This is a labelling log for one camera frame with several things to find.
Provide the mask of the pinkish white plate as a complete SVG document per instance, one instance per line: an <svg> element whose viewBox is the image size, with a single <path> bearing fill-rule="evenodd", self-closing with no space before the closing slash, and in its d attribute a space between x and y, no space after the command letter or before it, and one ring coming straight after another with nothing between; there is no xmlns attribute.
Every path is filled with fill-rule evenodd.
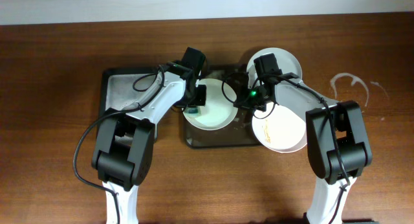
<svg viewBox="0 0 414 224"><path fill-rule="evenodd" d="M270 102L266 111L253 112L252 130L266 148L293 153L307 145L305 121L287 107Z"/></svg>

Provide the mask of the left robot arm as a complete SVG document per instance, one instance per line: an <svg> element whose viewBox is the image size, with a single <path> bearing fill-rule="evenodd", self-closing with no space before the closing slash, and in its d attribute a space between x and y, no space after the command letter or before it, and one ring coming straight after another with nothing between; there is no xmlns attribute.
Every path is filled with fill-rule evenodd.
<svg viewBox="0 0 414 224"><path fill-rule="evenodd" d="M91 166L106 194L107 223L138 223L138 187L151 166L157 124L173 106L205 103L206 88L198 84L205 61L188 47L179 60L103 77Z"/></svg>

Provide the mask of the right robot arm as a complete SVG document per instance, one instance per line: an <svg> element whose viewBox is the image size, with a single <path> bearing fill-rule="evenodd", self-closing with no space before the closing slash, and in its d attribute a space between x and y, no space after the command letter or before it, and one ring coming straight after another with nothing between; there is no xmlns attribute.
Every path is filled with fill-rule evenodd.
<svg viewBox="0 0 414 224"><path fill-rule="evenodd" d="M349 191L373 160L359 104L305 85L297 59L276 48L257 52L245 74L247 91L234 105L253 112L260 143L271 150L307 147L316 186L305 221L342 223Z"/></svg>

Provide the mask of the green yellow sponge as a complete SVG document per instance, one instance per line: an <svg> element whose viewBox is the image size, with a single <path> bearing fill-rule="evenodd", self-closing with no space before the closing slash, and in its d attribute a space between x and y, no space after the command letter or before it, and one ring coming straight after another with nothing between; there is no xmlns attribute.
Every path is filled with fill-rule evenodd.
<svg viewBox="0 0 414 224"><path fill-rule="evenodd" d="M199 116L201 114L201 110L199 107L188 107L186 109L186 113L188 115Z"/></svg>

